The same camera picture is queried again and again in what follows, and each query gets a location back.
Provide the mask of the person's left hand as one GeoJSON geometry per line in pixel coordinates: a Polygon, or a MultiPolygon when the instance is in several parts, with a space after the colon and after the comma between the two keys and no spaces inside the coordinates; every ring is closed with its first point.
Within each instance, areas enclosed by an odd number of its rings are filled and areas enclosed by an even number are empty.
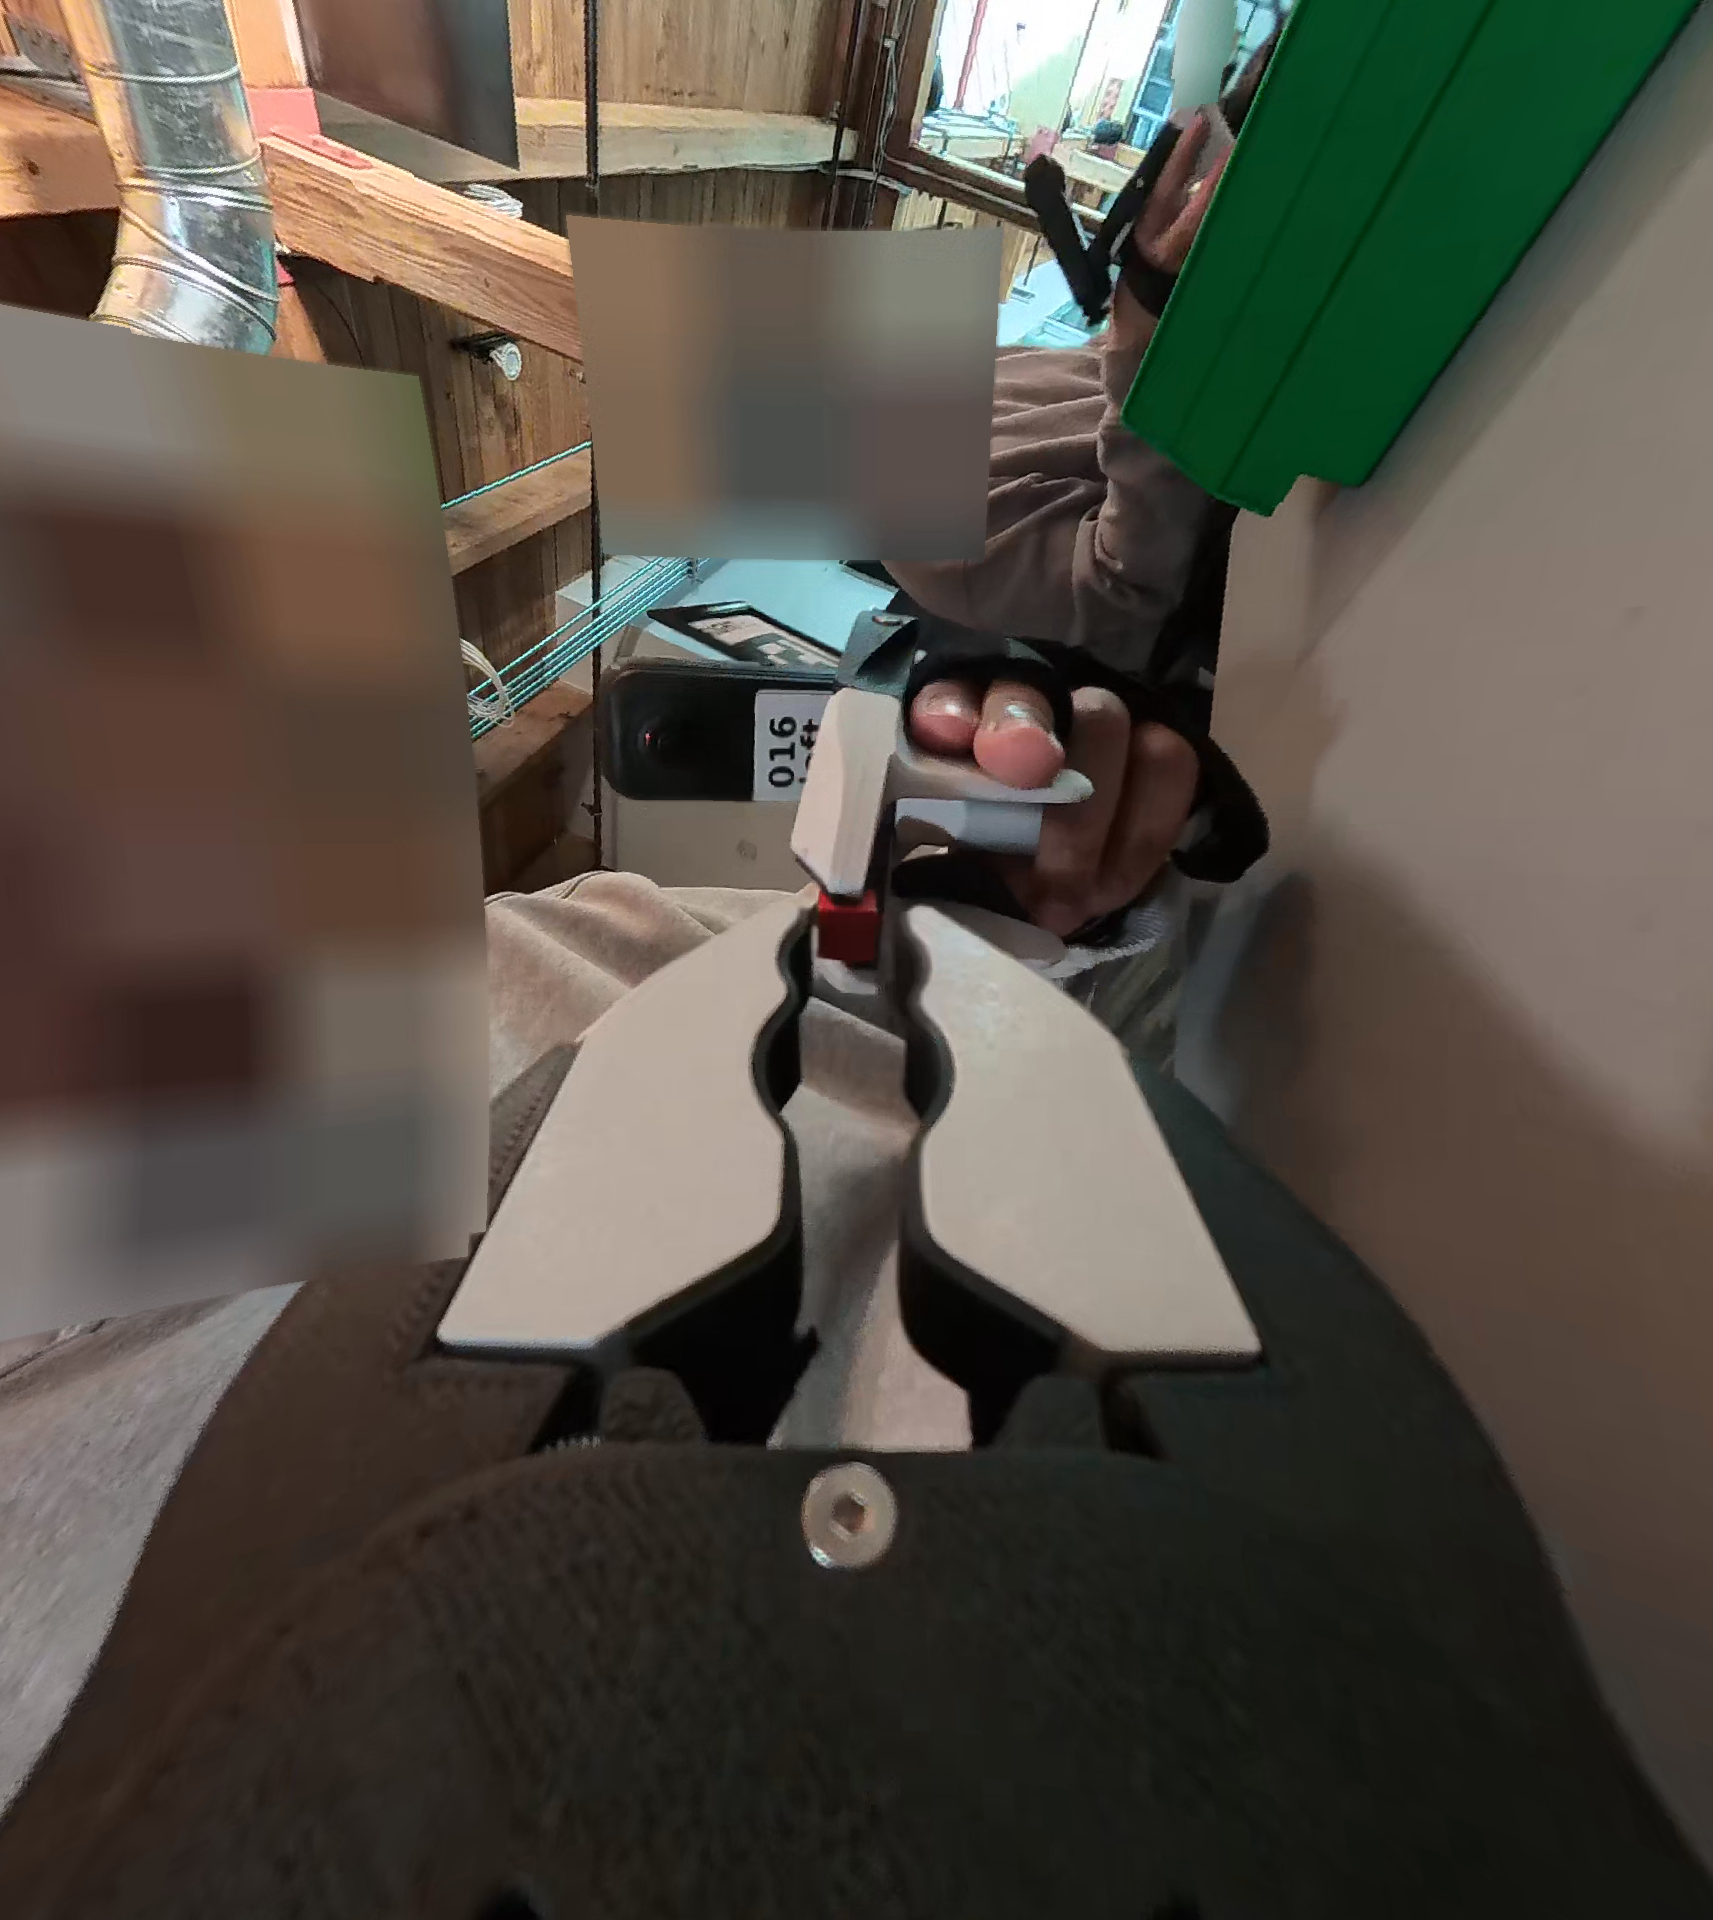
{"type": "Polygon", "coordinates": [[[1075,690],[1071,712],[1060,736],[1047,700],[1014,681],[943,681],[908,702],[908,741],[925,753],[962,757],[1005,788],[1047,788],[1060,770],[1092,784],[1047,811],[1034,855],[1005,863],[1018,907],[1060,940],[1161,881],[1201,795],[1201,757],[1176,729],[1131,720],[1101,685],[1075,690]]]}

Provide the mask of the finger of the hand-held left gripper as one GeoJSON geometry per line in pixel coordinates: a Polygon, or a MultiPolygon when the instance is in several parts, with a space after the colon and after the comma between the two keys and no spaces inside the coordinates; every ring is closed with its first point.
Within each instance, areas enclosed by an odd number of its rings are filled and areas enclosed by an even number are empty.
{"type": "Polygon", "coordinates": [[[900,744],[900,696],[845,685],[818,722],[795,808],[791,853],[830,899],[869,889],[900,744]]]}

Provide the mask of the person's left forearm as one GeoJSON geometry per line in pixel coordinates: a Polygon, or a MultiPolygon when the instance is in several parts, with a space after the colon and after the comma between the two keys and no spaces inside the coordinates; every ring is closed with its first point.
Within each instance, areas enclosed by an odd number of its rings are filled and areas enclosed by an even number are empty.
{"type": "Polygon", "coordinates": [[[992,626],[1154,676],[1219,505],[1122,419],[1143,349],[1005,349],[992,370],[988,552],[992,626]]]}

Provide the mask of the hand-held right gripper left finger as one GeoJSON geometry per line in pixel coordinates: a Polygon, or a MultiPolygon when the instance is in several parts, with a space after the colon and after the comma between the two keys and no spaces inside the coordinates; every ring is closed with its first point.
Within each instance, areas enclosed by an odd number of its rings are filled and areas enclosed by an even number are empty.
{"type": "Polygon", "coordinates": [[[780,896],[580,1033],[442,1313],[442,1349],[613,1362],[791,1252],[784,1104],[812,918],[812,899],[780,896]]]}

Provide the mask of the window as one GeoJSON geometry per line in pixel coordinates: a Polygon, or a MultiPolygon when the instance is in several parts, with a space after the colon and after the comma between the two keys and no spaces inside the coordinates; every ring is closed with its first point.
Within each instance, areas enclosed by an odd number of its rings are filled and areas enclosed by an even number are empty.
{"type": "Polygon", "coordinates": [[[1052,157],[1084,228],[1172,108],[1181,3],[900,3],[883,39],[872,228],[1025,228],[1052,157]]]}

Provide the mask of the wooden beam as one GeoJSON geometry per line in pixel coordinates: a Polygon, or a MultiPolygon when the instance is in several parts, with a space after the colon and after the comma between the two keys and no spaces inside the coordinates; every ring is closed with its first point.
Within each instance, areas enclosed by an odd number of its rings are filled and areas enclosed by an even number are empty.
{"type": "Polygon", "coordinates": [[[586,357],[566,238],[322,136],[259,136],[259,157],[285,250],[586,357]]]}

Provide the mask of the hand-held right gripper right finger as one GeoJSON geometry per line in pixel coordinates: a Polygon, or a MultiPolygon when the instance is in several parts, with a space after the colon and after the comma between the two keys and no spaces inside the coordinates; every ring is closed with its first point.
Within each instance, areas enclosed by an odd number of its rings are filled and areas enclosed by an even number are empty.
{"type": "Polygon", "coordinates": [[[903,1219],[923,1355],[962,1309],[1040,1371],[1247,1366],[1260,1336],[1125,1047],[949,914],[900,917],[916,1165],[903,1219]]]}

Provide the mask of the grey metal hood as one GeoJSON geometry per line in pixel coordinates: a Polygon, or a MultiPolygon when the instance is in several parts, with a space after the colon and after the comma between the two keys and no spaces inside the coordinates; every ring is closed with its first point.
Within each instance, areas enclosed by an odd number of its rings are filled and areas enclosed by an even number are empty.
{"type": "Polygon", "coordinates": [[[515,180],[507,3],[294,3],[322,136],[435,183],[515,180]]]}

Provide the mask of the green plastic bin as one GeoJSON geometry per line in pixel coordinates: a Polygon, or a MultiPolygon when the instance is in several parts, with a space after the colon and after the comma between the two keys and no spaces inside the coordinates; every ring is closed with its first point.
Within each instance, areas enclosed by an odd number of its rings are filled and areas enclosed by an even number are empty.
{"type": "Polygon", "coordinates": [[[1122,424],[1275,514],[1358,487],[1695,3],[1299,3],[1122,424]]]}

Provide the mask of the silver metal duct pipe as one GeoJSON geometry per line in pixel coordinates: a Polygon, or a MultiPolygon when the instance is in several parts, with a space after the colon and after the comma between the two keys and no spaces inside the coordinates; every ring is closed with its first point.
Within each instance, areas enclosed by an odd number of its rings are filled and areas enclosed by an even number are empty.
{"type": "Polygon", "coordinates": [[[224,3],[64,3],[120,183],[97,324],[266,354],[274,211],[224,3]]]}

